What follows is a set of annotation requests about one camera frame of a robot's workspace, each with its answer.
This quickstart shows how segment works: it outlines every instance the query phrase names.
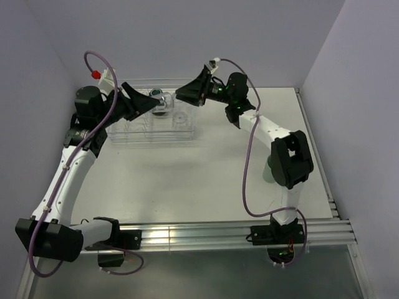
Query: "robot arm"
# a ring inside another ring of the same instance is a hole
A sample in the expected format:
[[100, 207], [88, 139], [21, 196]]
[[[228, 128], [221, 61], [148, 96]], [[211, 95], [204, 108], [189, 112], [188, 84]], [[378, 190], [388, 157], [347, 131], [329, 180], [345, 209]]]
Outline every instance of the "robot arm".
[[[202, 106], [207, 99], [226, 103], [228, 120], [237, 128], [251, 132], [256, 119], [259, 118], [255, 137], [262, 141], [270, 150], [267, 159], [269, 182], [277, 182], [282, 186], [283, 195], [280, 207], [297, 207], [303, 182], [313, 171], [306, 135], [302, 131], [291, 132], [275, 124], [268, 118], [258, 115], [255, 107], [247, 98], [248, 77], [242, 73], [232, 73], [226, 85], [216, 82], [214, 71], [220, 59], [210, 60], [204, 65], [200, 75], [192, 82], [176, 91], [176, 98], [195, 106]], [[286, 210], [273, 214], [272, 220], [283, 227], [297, 223], [295, 210]]]
[[48, 211], [37, 234], [34, 256], [73, 262], [80, 251], [87, 246], [100, 241], [105, 241], [106, 244], [117, 242], [118, 220], [96, 217], [89, 223], [72, 227], [70, 220], [80, 187], [107, 139], [105, 128], [121, 118], [134, 120], [159, 104], [159, 100], [142, 95], [127, 83], [123, 83], [122, 87], [129, 97], [126, 97], [121, 90], [119, 91], [117, 103], [110, 118], [75, 155], [55, 195], [53, 204], [48, 208], [47, 201], [55, 189], [62, 170], [66, 167], [65, 162], [71, 157], [77, 145], [101, 122], [114, 98], [114, 91], [112, 91], [104, 101], [100, 90], [94, 86], [83, 87], [77, 91], [76, 113], [71, 119], [71, 126], [65, 137], [62, 157], [55, 176], [31, 218], [19, 219], [16, 225], [16, 233], [28, 250], [38, 219], [42, 217], [43, 210]]

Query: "white wall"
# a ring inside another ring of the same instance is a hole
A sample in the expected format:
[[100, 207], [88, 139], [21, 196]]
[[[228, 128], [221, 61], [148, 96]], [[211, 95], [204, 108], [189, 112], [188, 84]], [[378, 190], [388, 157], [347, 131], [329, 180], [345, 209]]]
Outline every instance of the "white wall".
[[302, 90], [379, 298], [399, 296], [398, 14], [397, 0], [347, 0]]
[[204, 62], [225, 56], [259, 87], [302, 86], [344, 3], [26, 1], [76, 82], [90, 80], [80, 57], [93, 49], [112, 61], [120, 78], [196, 77]]
[[14, 228], [54, 175], [75, 88], [22, 0], [0, 1], [0, 40], [0, 297], [11, 299], [27, 256]]

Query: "red cap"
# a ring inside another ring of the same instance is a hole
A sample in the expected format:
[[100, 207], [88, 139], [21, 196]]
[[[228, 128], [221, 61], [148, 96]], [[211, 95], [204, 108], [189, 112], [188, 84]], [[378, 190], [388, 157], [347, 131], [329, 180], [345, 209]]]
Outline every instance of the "red cap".
[[98, 70], [94, 70], [92, 72], [92, 77], [96, 80], [100, 80], [101, 79], [101, 73]]

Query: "cable connector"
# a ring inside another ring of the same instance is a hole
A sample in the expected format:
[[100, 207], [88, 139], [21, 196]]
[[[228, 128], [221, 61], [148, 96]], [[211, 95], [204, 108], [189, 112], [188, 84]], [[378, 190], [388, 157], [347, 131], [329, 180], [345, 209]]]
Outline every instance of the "cable connector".
[[251, 117], [251, 120], [253, 120], [254, 118], [258, 118], [260, 115], [261, 114], [259, 111], [255, 111], [255, 114]]
[[94, 70], [92, 72], [92, 77], [96, 80], [100, 80], [101, 79], [101, 73], [98, 70]]

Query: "clear plastic container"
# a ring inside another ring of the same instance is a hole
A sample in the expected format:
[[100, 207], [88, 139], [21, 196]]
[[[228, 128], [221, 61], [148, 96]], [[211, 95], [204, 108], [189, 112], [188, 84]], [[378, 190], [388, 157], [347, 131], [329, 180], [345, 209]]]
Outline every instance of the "clear plastic container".
[[[149, 95], [152, 88], [137, 88]], [[181, 146], [194, 139], [196, 107], [177, 100], [173, 89], [153, 97], [161, 103], [133, 121], [120, 120], [107, 128], [115, 146]]]

